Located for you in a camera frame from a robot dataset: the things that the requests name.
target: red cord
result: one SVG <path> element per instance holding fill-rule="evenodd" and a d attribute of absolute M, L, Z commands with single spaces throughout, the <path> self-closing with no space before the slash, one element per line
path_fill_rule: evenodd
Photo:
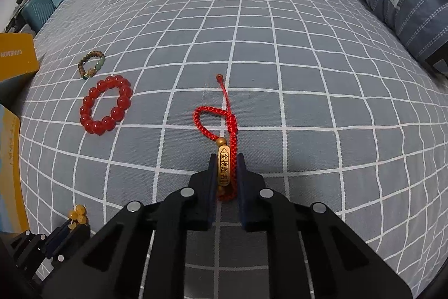
<path fill-rule="evenodd" d="M 224 83 L 223 83 L 223 76 L 221 74 L 216 75 L 216 80 L 221 86 L 221 89 L 223 90 L 223 94 L 225 97 L 225 101 L 227 104 L 227 111 L 215 108 L 212 106 L 200 106 L 196 108 L 196 110 L 193 113 L 193 121 L 196 127 L 198 127 L 199 131 L 201 133 L 209 138 L 212 141 L 216 141 L 219 136 L 216 136 L 216 134 L 211 133 L 209 130 L 207 130 L 200 121 L 200 115 L 202 112 L 211 113 L 211 114 L 217 114 L 221 115 L 226 118 L 226 124 L 227 124 L 227 130 L 230 136 L 230 186 L 226 187 L 225 193 L 221 195 L 219 198 L 220 200 L 232 200 L 237 196 L 237 132 L 238 132 L 238 125 L 237 125 L 237 119 L 232 114 L 232 110 L 230 109 L 230 101 L 228 99 L 227 91 L 225 89 Z"/>

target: red bead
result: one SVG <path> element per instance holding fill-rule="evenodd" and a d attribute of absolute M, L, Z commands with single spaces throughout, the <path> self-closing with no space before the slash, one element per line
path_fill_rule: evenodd
<path fill-rule="evenodd" d="M 127 85 L 127 86 L 131 86 L 131 83 L 129 83 L 129 80 L 127 80 L 127 79 L 125 79 L 125 78 L 120 79 L 120 81 L 117 83 L 117 87 L 120 88 L 120 89 L 121 89 L 123 86 L 125 86 L 125 85 Z"/>
<path fill-rule="evenodd" d="M 79 115 L 83 115 L 83 114 L 87 114 L 87 115 L 91 115 L 92 114 L 92 110 L 85 106 L 84 104 L 81 106 L 81 108 L 79 108 Z"/>
<path fill-rule="evenodd" d="M 125 117 L 125 111 L 123 111 L 120 107 L 113 107 L 111 109 L 111 117 L 117 121 L 120 122 Z"/>
<path fill-rule="evenodd" d="M 120 88 L 120 95 L 130 98 L 132 95 L 132 89 L 129 86 L 124 85 Z"/>
<path fill-rule="evenodd" d="M 85 105 L 86 107 L 91 108 L 91 107 L 93 107 L 94 102 L 93 102 L 93 99 L 90 96 L 87 95 L 82 100 L 82 104 Z"/>
<path fill-rule="evenodd" d="M 120 80 L 121 80 L 122 78 L 123 78 L 123 77 L 122 77 L 121 75 L 115 75 L 115 76 L 113 77 L 114 82 L 115 82 L 115 86 L 118 86 L 118 83 L 120 82 Z"/>
<path fill-rule="evenodd" d="M 99 90 L 95 87 L 90 88 L 89 95 L 92 99 L 97 99 L 99 97 Z"/>
<path fill-rule="evenodd" d="M 101 123 L 107 131 L 112 131 L 116 124 L 116 122 L 113 120 L 113 118 L 109 115 L 105 116 L 101 120 Z"/>
<path fill-rule="evenodd" d="M 116 100 L 116 104 L 121 109 L 126 110 L 131 106 L 131 100 L 125 95 L 122 95 L 118 97 L 118 99 Z"/>
<path fill-rule="evenodd" d="M 106 81 L 100 80 L 98 83 L 96 83 L 96 88 L 102 93 L 108 89 L 108 85 Z"/>
<path fill-rule="evenodd" d="M 93 133 L 97 134 L 98 136 L 101 136 L 105 130 L 106 129 L 104 128 L 104 126 L 102 125 L 100 120 L 96 120 L 93 122 L 93 125 L 92 125 Z"/>
<path fill-rule="evenodd" d="M 92 120 L 88 120 L 88 121 L 84 124 L 84 129 L 85 129 L 88 133 L 93 133 L 93 131 L 92 131 L 92 127 L 93 127 L 93 121 L 92 121 Z"/>
<path fill-rule="evenodd" d="M 107 77 L 106 78 L 106 84 L 109 89 L 112 89 L 115 87 L 115 79 L 113 77 Z"/>
<path fill-rule="evenodd" d="M 88 114 L 81 115 L 79 121 L 84 126 L 88 120 L 92 120 Z"/>

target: bed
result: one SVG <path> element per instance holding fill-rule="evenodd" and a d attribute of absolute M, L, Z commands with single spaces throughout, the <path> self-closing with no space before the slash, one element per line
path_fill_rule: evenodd
<path fill-rule="evenodd" d="M 445 262 L 446 89 L 363 0 L 65 0 L 35 46 L 41 68 L 16 105 L 33 232 L 75 204 L 97 232 L 128 201 L 160 201 L 206 169 L 216 145 L 191 115 L 225 106 L 221 73 L 239 151 L 269 187 L 326 203 L 414 296 Z M 84 81 L 77 64 L 91 50 L 106 61 Z M 132 106 L 113 131 L 87 134 L 82 98 L 111 74 L 131 82 Z M 115 101 L 107 91 L 95 118 Z M 214 228 L 189 233 L 185 297 L 267 296 L 265 236 L 243 233 L 236 202 L 219 203 Z"/>

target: red braided bracelet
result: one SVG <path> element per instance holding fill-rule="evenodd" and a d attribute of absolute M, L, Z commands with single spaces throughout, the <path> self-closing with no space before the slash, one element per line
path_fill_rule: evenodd
<path fill-rule="evenodd" d="M 226 118 L 226 124 L 227 124 L 227 130 L 230 136 L 230 186 L 225 189 L 224 193 L 219 196 L 221 200 L 232 200 L 237 196 L 237 132 L 238 132 L 238 125 L 237 125 L 237 119 L 234 114 L 232 114 L 232 111 L 230 109 L 230 101 L 228 99 L 227 91 L 223 84 L 223 76 L 221 74 L 216 75 L 216 80 L 218 81 L 219 85 L 221 86 L 221 89 L 223 91 L 226 104 L 227 104 L 227 111 L 224 111 L 220 108 L 215 108 L 212 106 L 200 106 L 196 108 L 196 110 L 193 113 L 193 121 L 194 124 L 198 127 L 199 131 L 201 133 L 209 138 L 212 141 L 216 141 L 219 136 L 216 136 L 216 134 L 210 132 L 207 130 L 200 121 L 200 115 L 202 112 L 206 113 L 212 113 L 217 115 L 222 115 Z"/>
<path fill-rule="evenodd" d="M 96 88 L 89 89 L 89 95 L 82 100 L 82 106 L 79 109 L 80 122 L 88 133 L 95 133 L 101 136 L 105 131 L 112 131 L 115 124 L 125 117 L 125 110 L 131 106 L 132 95 L 131 83 L 121 75 L 107 77 L 106 80 L 100 80 L 96 83 Z M 107 89 L 118 88 L 120 96 L 116 100 L 117 106 L 111 109 L 111 114 L 105 116 L 102 120 L 93 121 L 91 118 L 92 107 L 101 93 Z"/>

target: box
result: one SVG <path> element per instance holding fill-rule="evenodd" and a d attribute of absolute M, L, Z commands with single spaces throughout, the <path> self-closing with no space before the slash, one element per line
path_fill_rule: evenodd
<path fill-rule="evenodd" d="M 0 231 L 28 230 L 19 173 L 20 121 L 0 105 Z"/>
<path fill-rule="evenodd" d="M 55 10 L 52 0 L 29 0 L 20 12 L 26 23 L 37 33 Z"/>
<path fill-rule="evenodd" d="M 27 33 L 0 33 L 0 104 L 11 108 L 37 70 L 33 37 Z"/>

